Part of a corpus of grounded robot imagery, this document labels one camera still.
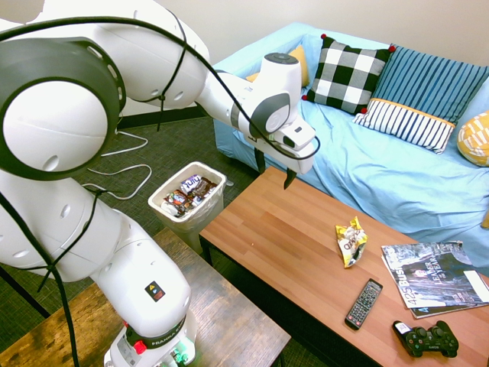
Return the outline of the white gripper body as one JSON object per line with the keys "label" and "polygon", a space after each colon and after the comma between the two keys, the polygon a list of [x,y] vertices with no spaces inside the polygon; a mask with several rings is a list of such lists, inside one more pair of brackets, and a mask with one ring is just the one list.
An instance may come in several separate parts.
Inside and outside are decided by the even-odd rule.
{"label": "white gripper body", "polygon": [[246,137],[245,140],[284,167],[297,174],[306,174],[313,166],[315,137],[316,132],[310,129],[280,129],[271,134],[268,141],[252,137]]}

